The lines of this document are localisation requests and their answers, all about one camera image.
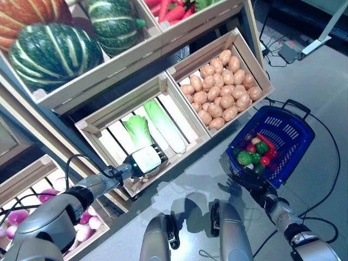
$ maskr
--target wooden crate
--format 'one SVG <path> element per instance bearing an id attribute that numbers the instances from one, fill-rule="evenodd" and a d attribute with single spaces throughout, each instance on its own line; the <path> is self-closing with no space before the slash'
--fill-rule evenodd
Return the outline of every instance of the wooden crate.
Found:
<path id="1" fill-rule="evenodd" d="M 185 141 L 185 153 L 176 154 L 147 117 L 142 105 L 151 99 L 159 103 L 176 125 Z M 157 175 L 125 180 L 125 188 L 131 197 L 136 196 L 209 139 L 208 132 L 185 103 L 176 83 L 167 73 L 152 78 L 82 119 L 76 123 L 76 127 L 107 164 L 118 166 L 128 154 L 135 151 L 131 137 L 122 125 L 122 121 L 134 114 L 147 117 L 151 136 L 166 154 L 168 161 L 160 166 Z"/>
<path id="2" fill-rule="evenodd" d="M 239 13 L 243 7 L 243 0 L 222 0 L 171 26 L 168 21 L 159 24 L 158 18 L 151 13 L 144 0 L 139 1 L 141 1 L 148 15 L 152 17 L 163 32 L 163 54 L 177 49 L 217 26 L 219 23 Z"/>
<path id="3" fill-rule="evenodd" d="M 239 58 L 240 68 L 245 70 L 246 73 L 251 73 L 254 76 L 256 86 L 260 87 L 264 93 L 261 99 L 253 102 L 246 110 L 239 113 L 232 121 L 225 123 L 225 125 L 218 131 L 216 129 L 208 130 L 206 125 L 201 121 L 201 124 L 204 125 L 205 129 L 209 132 L 210 136 L 217 135 L 217 133 L 219 133 L 224 128 L 232 124 L 243 113 L 247 112 L 255 104 L 257 104 L 259 101 L 261 101 L 267 95 L 274 91 L 274 87 L 268 80 L 265 72 L 261 68 L 260 64 L 257 62 L 255 56 L 252 54 L 250 48 L 246 44 L 238 29 L 235 29 L 225 34 L 224 36 L 216 39 L 207 46 L 201 48 L 197 52 L 188 56 L 186 59 L 180 61 L 174 67 L 169 68 L 168 73 L 172 75 L 172 77 L 177 83 L 189 84 L 190 80 L 188 77 L 192 74 L 197 74 L 199 76 L 198 70 L 203 65 L 210 62 L 213 58 L 218 57 L 224 49 L 230 49 L 232 51 L 232 54 Z M 185 99 L 185 102 L 190 106 L 190 103 L 187 99 Z M 190 106 L 190 109 L 198 117 L 197 112 L 195 112 L 192 106 Z"/>
<path id="4" fill-rule="evenodd" d="M 48 155 L 45 155 L 0 184 L 0 206 L 5 210 L 10 209 L 18 198 L 33 192 L 40 193 L 45 189 L 50 189 L 54 181 L 61 177 L 64 177 L 63 170 Z M 40 204 L 40 201 L 37 197 L 31 196 L 23 199 L 21 204 L 24 206 L 36 205 Z M 66 252 L 64 260 L 73 258 L 110 229 L 114 216 L 109 215 L 97 201 L 93 203 L 93 209 L 102 220 L 102 225 L 88 240 L 80 243 L 76 249 Z M 0 238 L 0 247 L 5 249 L 10 242 L 6 237 Z"/>
<path id="5" fill-rule="evenodd" d="M 82 9 L 86 1 L 82 1 L 82 4 L 78 4 L 80 1 L 67 2 L 72 4 L 70 10 L 75 24 L 91 35 L 91 23 Z M 146 21 L 146 27 L 139 30 L 140 42 L 111 59 L 103 53 L 104 63 L 48 94 L 42 89 L 31 93 L 9 63 L 8 54 L 0 51 L 0 57 L 37 104 L 53 109 L 58 114 L 63 114 L 161 56 L 161 31 L 154 20 L 148 16 L 143 5 L 138 1 L 132 2 L 138 18 Z"/>

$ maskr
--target grey floor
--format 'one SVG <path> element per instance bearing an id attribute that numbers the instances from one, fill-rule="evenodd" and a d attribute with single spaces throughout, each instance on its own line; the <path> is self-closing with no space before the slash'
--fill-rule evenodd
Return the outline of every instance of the grey floor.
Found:
<path id="1" fill-rule="evenodd" d="M 272 21 L 270 24 L 263 36 L 265 41 L 272 35 L 277 36 L 274 30 L 279 25 Z M 285 34 L 284 30 L 287 29 L 282 27 L 279 31 Z M 271 58 L 271 62 L 274 65 L 284 64 L 278 57 Z M 274 68 L 268 64 L 266 68 L 276 89 L 270 97 L 281 101 L 292 98 L 305 104 L 329 126 L 338 142 L 342 168 L 337 187 L 332 196 L 308 216 L 323 217 L 337 225 L 340 236 L 332 247 L 342 260 L 348 260 L 348 57 L 324 46 L 306 59 L 285 68 Z M 205 250 L 214 260 L 219 260 L 219 240 L 212 238 L 209 232 L 208 204 L 216 198 L 227 200 L 236 207 L 255 252 L 274 230 L 272 223 L 247 191 L 234 188 L 227 193 L 217 186 L 218 182 L 225 184 L 227 180 L 228 159 L 224 151 L 252 113 L 242 117 L 230 136 L 183 173 L 165 177 L 151 186 L 132 205 L 131 211 L 115 222 L 106 235 L 109 238 L 94 250 L 91 248 L 99 243 L 88 248 L 82 260 L 138 260 L 145 228 L 160 212 L 175 213 L 182 221 L 181 246 L 171 252 L 172 260 L 209 260 L 200 256 L 199 250 Z M 308 123 L 314 129 L 316 138 L 287 184 L 278 191 L 298 213 L 315 204 L 329 191 L 338 165 L 330 136 L 313 118 L 309 117 Z M 333 235 L 332 229 L 321 222 L 306 221 L 305 224 L 324 239 Z M 277 233 L 255 260 L 291 261 L 290 251 L 283 235 Z"/>

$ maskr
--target bok choy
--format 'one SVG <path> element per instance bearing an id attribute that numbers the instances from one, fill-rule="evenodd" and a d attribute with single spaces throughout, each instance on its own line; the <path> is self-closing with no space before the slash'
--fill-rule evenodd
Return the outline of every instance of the bok choy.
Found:
<path id="1" fill-rule="evenodd" d="M 163 138 L 168 142 L 169 146 L 177 154 L 182 154 L 186 151 L 185 143 L 176 127 L 166 115 L 155 100 L 150 100 L 144 104 L 145 111 L 153 122 L 157 130 Z"/>

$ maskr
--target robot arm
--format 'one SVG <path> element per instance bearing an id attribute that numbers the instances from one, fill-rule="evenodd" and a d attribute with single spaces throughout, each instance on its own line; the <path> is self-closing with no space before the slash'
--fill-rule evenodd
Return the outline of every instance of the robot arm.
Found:
<path id="1" fill-rule="evenodd" d="M 60 194 L 25 219 L 15 233 L 12 246 L 3 261 L 61 261 L 74 242 L 76 225 L 83 212 L 101 195 L 123 186 L 129 177 L 141 177 L 161 164 L 152 147 L 145 147 L 128 156 L 117 168 L 89 176 Z"/>
<path id="2" fill-rule="evenodd" d="M 285 199 L 278 197 L 276 189 L 267 180 L 260 176 L 250 179 L 234 177 L 234 180 L 250 192 L 284 234 L 293 248 L 291 256 L 294 261 L 341 261 L 327 242 L 303 225 L 303 220 L 295 215 Z"/>

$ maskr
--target carrot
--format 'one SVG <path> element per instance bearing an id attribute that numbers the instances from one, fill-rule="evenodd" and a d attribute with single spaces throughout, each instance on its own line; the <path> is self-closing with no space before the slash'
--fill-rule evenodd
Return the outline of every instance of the carrot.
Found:
<path id="1" fill-rule="evenodd" d="M 196 4 L 193 4 L 185 13 L 185 15 L 183 16 L 183 19 L 193 15 L 195 13 L 195 8 L 196 8 Z"/>
<path id="2" fill-rule="evenodd" d="M 168 13 L 168 7 L 172 3 L 172 0 L 161 0 L 161 9 L 158 14 L 158 22 L 164 21 L 164 16 Z"/>
<path id="3" fill-rule="evenodd" d="M 158 16 L 159 10 L 161 10 L 161 3 L 155 5 L 153 8 L 151 8 L 151 13 L 152 13 L 154 16 Z"/>
<path id="4" fill-rule="evenodd" d="M 181 20 L 183 16 L 185 15 L 185 8 L 178 5 L 177 7 L 170 10 L 163 18 L 164 21 L 174 21 L 174 20 Z"/>
<path id="5" fill-rule="evenodd" d="M 161 2 L 161 0 L 144 0 L 148 7 L 153 7 Z"/>
<path id="6" fill-rule="evenodd" d="M 179 19 L 179 20 L 173 20 L 173 21 L 170 21 L 169 23 L 170 23 L 170 25 L 174 25 L 174 24 L 176 24 L 176 23 L 178 23 L 178 22 L 180 22 L 182 19 Z"/>

